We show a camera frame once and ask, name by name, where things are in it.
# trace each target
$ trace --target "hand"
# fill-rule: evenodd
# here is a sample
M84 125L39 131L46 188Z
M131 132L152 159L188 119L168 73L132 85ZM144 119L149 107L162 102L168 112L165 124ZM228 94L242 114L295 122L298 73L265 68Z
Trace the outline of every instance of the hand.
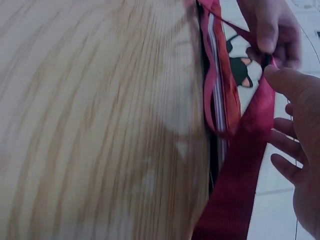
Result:
M273 54L278 67L301 65L300 26L286 0L237 0L249 30L263 53Z
M271 161L295 186L293 208L297 219L320 239L320 79L273 66L266 67L264 74L270 86L291 102L285 110L293 116L293 121L274 120L277 131L271 131L269 142L303 167L296 167L278 154L273 154Z

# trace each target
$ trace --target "cat print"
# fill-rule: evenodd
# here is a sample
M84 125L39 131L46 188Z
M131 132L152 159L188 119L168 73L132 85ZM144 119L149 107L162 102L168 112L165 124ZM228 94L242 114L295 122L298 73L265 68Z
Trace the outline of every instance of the cat print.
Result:
M236 34L226 41L226 50L228 54L230 54L233 49L231 41L238 36L239 35ZM236 85L245 88L252 88L254 85L248 74L248 65L252 63L252 59L247 56L230 57L229 55L229 61Z

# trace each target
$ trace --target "red bag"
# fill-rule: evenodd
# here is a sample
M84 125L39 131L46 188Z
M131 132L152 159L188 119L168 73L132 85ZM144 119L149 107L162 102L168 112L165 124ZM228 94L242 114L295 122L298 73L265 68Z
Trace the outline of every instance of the red bag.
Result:
M212 131L218 137L226 139L229 145L213 192L194 229L192 239L245 240L248 235L259 170L267 138L274 124L275 92L262 74L259 86L241 117L237 86L232 77L226 40L222 31L223 20L220 17L219 0L199 0L199 3L203 8L200 24L204 48L210 62L204 83L204 115ZM208 39L209 20L212 17L214 17L212 28L216 38L218 58L214 57L214 49ZM255 36L231 23L225 23L258 50ZM275 64L271 56L266 56L266 60L267 57L269 63ZM217 126L217 116L214 115L216 119L214 122L211 113L211 99L216 91L219 74L223 86L224 129Z

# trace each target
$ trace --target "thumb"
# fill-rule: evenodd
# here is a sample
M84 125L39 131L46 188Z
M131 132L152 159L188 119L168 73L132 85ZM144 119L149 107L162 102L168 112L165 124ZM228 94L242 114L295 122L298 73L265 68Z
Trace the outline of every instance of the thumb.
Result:
M255 6L256 37L263 53L273 54L277 45L279 6L274 1L257 1Z
M302 74L291 68L277 69L269 65L264 70L264 76L270 86L293 104L306 90L320 92L320 80L316 77Z

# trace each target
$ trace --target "wooden surface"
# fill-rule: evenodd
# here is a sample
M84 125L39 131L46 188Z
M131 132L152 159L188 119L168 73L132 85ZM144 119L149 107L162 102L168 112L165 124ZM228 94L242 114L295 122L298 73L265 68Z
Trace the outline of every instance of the wooden surface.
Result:
M0 1L0 239L188 239L207 200L197 11Z

